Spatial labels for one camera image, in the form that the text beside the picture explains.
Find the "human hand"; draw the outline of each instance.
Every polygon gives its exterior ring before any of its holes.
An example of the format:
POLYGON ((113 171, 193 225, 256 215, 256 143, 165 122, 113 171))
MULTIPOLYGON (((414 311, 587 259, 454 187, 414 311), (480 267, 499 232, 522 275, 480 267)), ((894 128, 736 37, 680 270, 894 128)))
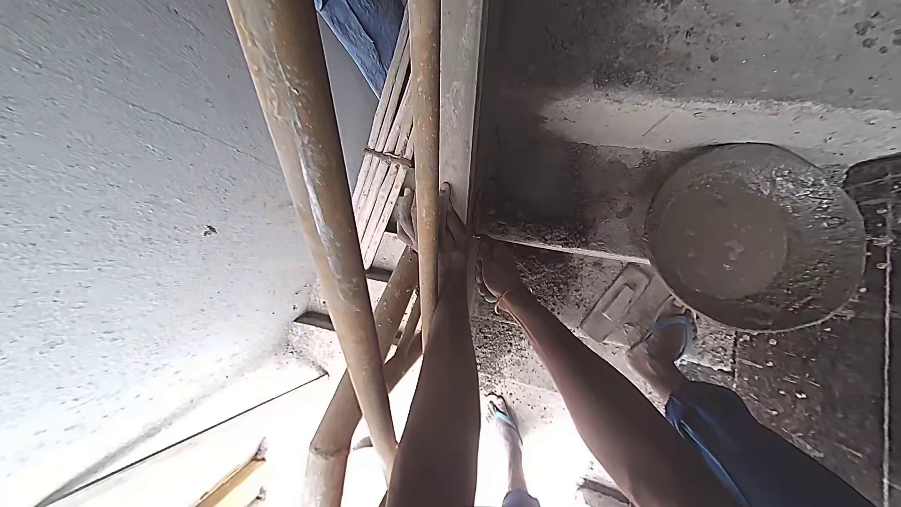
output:
MULTIPOLYGON (((439 286, 448 273, 465 279, 466 261, 469 255, 469 236, 466 226, 451 204, 450 183, 441 185, 438 196, 438 276, 439 286)), ((419 252, 416 235, 416 199, 410 189, 405 189, 398 199, 400 215, 397 217, 397 237, 407 246, 419 252)))
POLYGON ((478 292, 490 303, 497 303, 506 294, 525 288, 516 267, 516 260, 503 243, 482 237, 478 240, 478 292))
POLYGON ((438 290, 450 277, 466 280, 469 235, 451 203, 452 188, 444 182, 438 192, 438 290))
POLYGON ((410 188, 404 189, 404 193, 397 200, 400 207, 400 215, 397 216, 397 239, 401 240, 419 252, 419 243, 416 241, 416 199, 410 188))

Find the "flip-flop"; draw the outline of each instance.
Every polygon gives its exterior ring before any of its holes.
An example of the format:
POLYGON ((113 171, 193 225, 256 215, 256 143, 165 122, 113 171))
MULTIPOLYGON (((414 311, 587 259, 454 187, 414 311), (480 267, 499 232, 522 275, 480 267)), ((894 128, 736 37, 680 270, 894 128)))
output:
POLYGON ((491 420, 500 420, 507 426, 513 428, 514 431, 516 431, 516 436, 519 438, 519 442, 522 444, 523 436, 520 435, 519 427, 516 426, 516 422, 513 420, 512 417, 510 417, 510 414, 504 412, 503 410, 500 410, 500 408, 497 406, 495 401, 492 400, 492 397, 494 397, 498 400, 503 400, 504 405, 506 405, 506 400, 504 400, 503 396, 501 396, 499 394, 494 394, 494 393, 489 394, 488 395, 488 417, 491 418, 491 420))
POLYGON ((695 344, 695 338, 697 338, 697 322, 694 318, 688 318, 685 315, 674 315, 672 317, 667 317, 664 319, 660 319, 660 315, 669 309, 672 305, 676 303, 676 298, 674 296, 669 296, 666 298, 661 304, 660 308, 657 310, 657 315, 654 318, 654 326, 648 331, 648 334, 645 335, 641 340, 635 342, 630 348, 635 348, 636 346, 650 342, 654 339, 656 333, 663 329, 673 326, 681 326, 682 327, 682 347, 679 348, 679 352, 676 355, 676 359, 679 359, 687 352, 689 352, 692 346, 695 344))

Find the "blue tarp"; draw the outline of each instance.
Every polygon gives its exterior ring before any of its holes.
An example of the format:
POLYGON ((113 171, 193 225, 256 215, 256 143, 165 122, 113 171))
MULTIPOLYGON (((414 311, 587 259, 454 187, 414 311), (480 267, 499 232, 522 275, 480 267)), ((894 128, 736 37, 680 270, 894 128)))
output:
POLYGON ((404 18, 400 0, 314 0, 376 95, 385 86, 404 18))

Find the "blue shorts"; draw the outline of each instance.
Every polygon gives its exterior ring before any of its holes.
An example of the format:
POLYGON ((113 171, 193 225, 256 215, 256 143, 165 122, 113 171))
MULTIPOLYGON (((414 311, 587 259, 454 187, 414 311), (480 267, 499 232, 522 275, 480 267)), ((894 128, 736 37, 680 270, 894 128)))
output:
POLYGON ((504 496, 504 503, 501 507, 541 507, 535 497, 529 495, 521 489, 514 489, 504 496))
POLYGON ((669 397, 666 415, 743 507, 873 505, 838 475, 757 422, 729 389, 686 383, 669 397))

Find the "human arm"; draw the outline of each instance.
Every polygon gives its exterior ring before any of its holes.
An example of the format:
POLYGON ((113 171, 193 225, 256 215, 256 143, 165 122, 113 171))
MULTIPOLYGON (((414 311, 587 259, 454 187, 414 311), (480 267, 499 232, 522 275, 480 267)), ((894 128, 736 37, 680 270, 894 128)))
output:
MULTIPOLYGON (((404 197, 399 232, 415 247, 412 195, 404 197)), ((446 186, 440 197, 438 300, 391 475, 389 506, 458 507, 472 505, 476 494, 480 417, 466 299, 469 239, 450 198, 446 186)))
POLYGON ((523 328, 579 435, 627 497, 641 507, 735 505, 644 395, 529 292, 505 246, 483 240, 479 264, 498 309, 523 328))

